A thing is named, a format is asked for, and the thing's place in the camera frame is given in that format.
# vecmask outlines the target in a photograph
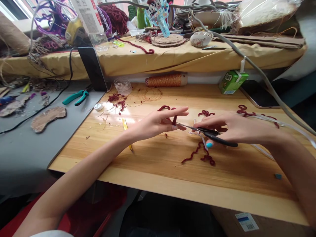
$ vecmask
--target black phone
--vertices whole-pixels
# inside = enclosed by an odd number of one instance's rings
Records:
[[[83,65],[86,68],[91,84],[96,91],[109,91],[112,82],[104,77],[99,57],[93,47],[78,48]]]
[[[246,80],[241,86],[240,90],[251,101],[251,103],[260,109],[278,109],[280,105],[274,97],[264,89],[255,80]]]

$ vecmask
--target gray mat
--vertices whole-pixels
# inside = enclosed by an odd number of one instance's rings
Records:
[[[92,90],[78,107],[74,104],[79,98],[68,105],[63,105],[62,101],[69,95],[84,89],[89,83],[90,81],[72,82],[70,87],[46,109],[65,106],[67,117],[50,123],[43,133],[36,134],[31,129],[33,119],[31,118],[16,130],[0,135],[0,195],[13,197],[42,192],[52,184],[54,179],[49,175],[47,166],[71,138],[104,92]],[[50,101],[58,93],[50,93]],[[18,95],[19,91],[13,91],[9,95],[15,94]],[[0,132],[14,127],[32,115],[35,110],[41,109],[43,107],[41,104],[41,96],[36,93],[36,96],[26,103],[24,112],[0,118]]]

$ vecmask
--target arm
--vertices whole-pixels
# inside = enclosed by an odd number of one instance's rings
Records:
[[[299,141],[263,122],[231,113],[206,117],[194,127],[225,131],[218,137],[229,142],[266,147],[291,182],[310,225],[316,229],[316,159]]]
[[[68,208],[98,179],[104,169],[132,143],[154,137],[160,133],[185,130],[168,124],[165,118],[186,116],[188,107],[170,111],[155,111],[120,136],[87,156],[56,181],[36,202],[14,237],[28,237],[54,230]]]

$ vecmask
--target yellow pencil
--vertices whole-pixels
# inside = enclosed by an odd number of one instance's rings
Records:
[[[127,130],[128,127],[127,127],[126,120],[125,120],[124,118],[123,118],[122,120],[123,120],[123,127],[124,127],[124,130]],[[132,148],[132,145],[129,145],[128,147],[129,147],[130,150],[134,153],[133,148]]]

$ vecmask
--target green pliers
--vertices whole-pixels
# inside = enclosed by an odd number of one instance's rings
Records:
[[[81,96],[81,98],[75,103],[75,106],[80,105],[86,97],[89,95],[89,91],[93,88],[92,84],[88,85],[84,90],[78,91],[76,94],[72,94],[71,96],[68,96],[67,99],[63,101],[63,105],[69,104],[74,99]]]

